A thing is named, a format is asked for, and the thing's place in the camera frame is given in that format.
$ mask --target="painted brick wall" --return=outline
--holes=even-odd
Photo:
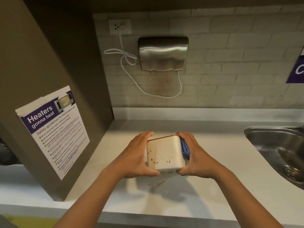
[[[95,14],[95,27],[112,106],[304,108],[304,84],[285,84],[304,46],[304,5]],[[120,67],[118,36],[107,19],[131,19],[124,49],[138,55],[149,35],[186,35],[189,51],[183,90],[171,99],[143,94]],[[179,91],[176,72],[147,72],[125,65],[142,89]]]

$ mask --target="blue cloth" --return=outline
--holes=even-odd
[[[183,156],[189,160],[190,159],[190,151],[188,148],[188,145],[185,141],[185,139],[179,137],[179,139],[181,140],[181,153],[183,154]]]

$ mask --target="white cord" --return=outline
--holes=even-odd
[[[122,57],[121,57],[121,59],[120,59],[120,65],[121,65],[121,68],[127,73],[127,75],[129,75],[129,77],[134,81],[134,83],[136,84],[136,86],[140,89],[140,91],[142,91],[144,94],[146,94],[146,95],[150,95],[150,96],[154,96],[154,97],[160,97],[160,98],[175,98],[176,96],[178,96],[179,94],[180,94],[180,92],[181,92],[181,90],[182,90],[182,84],[181,84],[181,80],[180,80],[180,77],[179,77],[179,71],[177,71],[177,76],[178,76],[178,80],[179,80],[179,84],[180,84],[180,91],[178,92],[178,94],[177,95],[174,95],[174,96],[171,96],[171,97],[164,97],[164,96],[159,96],[159,95],[154,95],[154,94],[148,94],[148,93],[146,93],[145,91],[143,91],[140,87],[139,87],[139,85],[136,83],[136,81],[132,78],[132,76],[124,69],[124,67],[123,67],[123,58],[125,58],[125,60],[127,61],[127,63],[129,64],[129,65],[132,65],[132,66],[134,66],[134,65],[136,65],[136,62],[137,62],[137,60],[138,60],[138,57],[136,56],[136,55],[134,55],[134,54],[131,54],[131,53],[128,53],[128,52],[126,52],[126,51],[124,51],[124,49],[123,49],[123,43],[122,43],[122,41],[121,41],[121,36],[120,36],[120,30],[118,29],[118,35],[119,35],[119,40],[120,40],[120,45],[121,45],[121,49],[106,49],[103,53],[104,54],[122,54]],[[135,60],[135,63],[131,63],[131,62],[129,62],[128,61],[128,59],[127,59],[127,57],[129,57],[129,58],[132,58],[132,59],[134,59]]]

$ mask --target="drain strainer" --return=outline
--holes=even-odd
[[[290,166],[284,166],[283,172],[289,180],[298,184],[304,184],[303,176],[298,169]]]

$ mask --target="microwave safety sign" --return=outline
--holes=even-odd
[[[304,49],[296,61],[286,83],[304,83]]]
[[[70,87],[41,97],[16,113],[62,180],[90,141]]]

